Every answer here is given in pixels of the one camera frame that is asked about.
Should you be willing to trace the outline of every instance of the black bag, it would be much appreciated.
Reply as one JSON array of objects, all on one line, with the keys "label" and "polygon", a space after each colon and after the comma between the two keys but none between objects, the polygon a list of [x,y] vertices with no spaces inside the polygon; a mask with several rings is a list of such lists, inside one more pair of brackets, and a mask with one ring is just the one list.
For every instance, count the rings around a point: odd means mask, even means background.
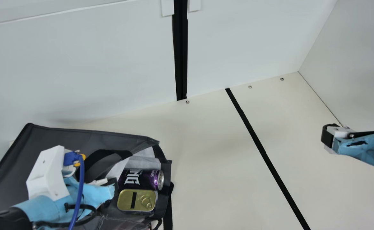
[{"label": "black bag", "polygon": [[[162,163],[162,170],[167,173],[164,177],[164,187],[159,192],[159,200],[156,204],[156,212],[149,221],[164,218],[164,229],[172,229],[171,192],[173,185],[171,179],[171,161],[166,160],[159,142],[144,136],[131,134],[117,134],[102,131],[75,130],[63,128],[47,128],[34,124],[27,124],[22,129],[12,146],[8,149],[0,161],[0,211],[6,210],[12,205],[28,199],[26,180],[34,166],[39,153],[42,150],[61,145],[69,150],[81,150],[81,153],[89,156],[96,150],[120,150],[128,151],[128,157],[153,147],[154,155]],[[84,226],[76,229],[112,229],[114,221],[112,213],[95,218]],[[126,230],[128,227],[116,226],[113,229]]]}]

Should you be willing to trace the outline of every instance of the black strap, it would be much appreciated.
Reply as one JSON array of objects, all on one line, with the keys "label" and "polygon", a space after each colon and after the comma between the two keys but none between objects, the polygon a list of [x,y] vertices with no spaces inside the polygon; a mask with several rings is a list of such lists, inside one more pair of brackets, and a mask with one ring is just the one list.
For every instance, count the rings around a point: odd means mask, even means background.
[{"label": "black strap", "polygon": [[170,190],[168,191],[168,203],[167,203],[167,211],[163,217],[163,229],[164,230],[172,230],[172,207],[171,207],[171,193],[174,189],[174,184],[170,183]]},{"label": "black strap", "polygon": [[85,183],[105,178],[116,163],[130,156],[132,153],[128,150],[96,150],[85,159]]}]

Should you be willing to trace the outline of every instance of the energy drink can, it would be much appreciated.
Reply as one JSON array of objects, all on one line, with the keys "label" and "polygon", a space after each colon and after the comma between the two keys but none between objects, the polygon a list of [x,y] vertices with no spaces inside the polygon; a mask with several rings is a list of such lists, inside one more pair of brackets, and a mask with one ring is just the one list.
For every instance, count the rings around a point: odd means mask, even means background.
[{"label": "energy drink can", "polygon": [[118,179],[119,189],[161,190],[164,173],[159,169],[124,169]]}]

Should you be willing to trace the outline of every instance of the white wall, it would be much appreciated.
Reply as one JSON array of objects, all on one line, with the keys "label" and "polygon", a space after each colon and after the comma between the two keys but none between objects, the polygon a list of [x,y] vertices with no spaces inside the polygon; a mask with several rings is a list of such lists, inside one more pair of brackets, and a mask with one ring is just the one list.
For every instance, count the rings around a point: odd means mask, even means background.
[{"label": "white wall", "polygon": [[175,100],[160,0],[0,24],[0,159],[27,122],[68,127]]},{"label": "white wall", "polygon": [[126,0],[0,0],[0,22]]},{"label": "white wall", "polygon": [[374,0],[339,0],[300,73],[343,125],[374,130]]},{"label": "white wall", "polygon": [[202,0],[188,14],[188,96],[299,70],[336,0]]}]

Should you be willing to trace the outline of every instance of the black tape line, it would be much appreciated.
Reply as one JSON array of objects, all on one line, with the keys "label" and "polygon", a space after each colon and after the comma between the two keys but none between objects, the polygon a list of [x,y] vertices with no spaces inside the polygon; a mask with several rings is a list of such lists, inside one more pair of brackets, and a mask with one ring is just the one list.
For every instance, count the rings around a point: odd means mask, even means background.
[{"label": "black tape line", "polygon": [[310,227],[308,226],[308,223],[306,222],[305,218],[303,217],[301,211],[298,209],[298,206],[296,205],[295,201],[293,200],[292,196],[290,195],[288,189],[286,188],[285,184],[283,183],[282,179],[280,178],[278,172],[276,171],[275,167],[273,166],[271,160],[269,159],[266,150],[262,146],[261,141],[259,140],[258,136],[256,135],[254,129],[252,128],[250,122],[248,121],[248,118],[246,117],[244,111],[241,109],[240,105],[238,104],[238,101],[235,99],[235,96],[233,95],[231,89],[227,88],[225,89],[226,93],[228,94],[229,98],[232,101],[232,104],[234,104],[235,109],[237,110],[239,116],[241,117],[242,121],[245,124],[245,127],[247,127],[249,134],[252,137],[252,140],[254,141],[256,147],[258,148],[262,158],[264,159],[266,165],[268,166],[269,171],[272,173],[273,178],[275,179],[276,183],[278,184],[280,190],[282,191],[283,195],[285,196],[287,202],[289,203],[290,207],[292,208],[292,211],[295,213],[295,216],[298,218],[299,223],[303,227],[304,230],[310,230]]}]

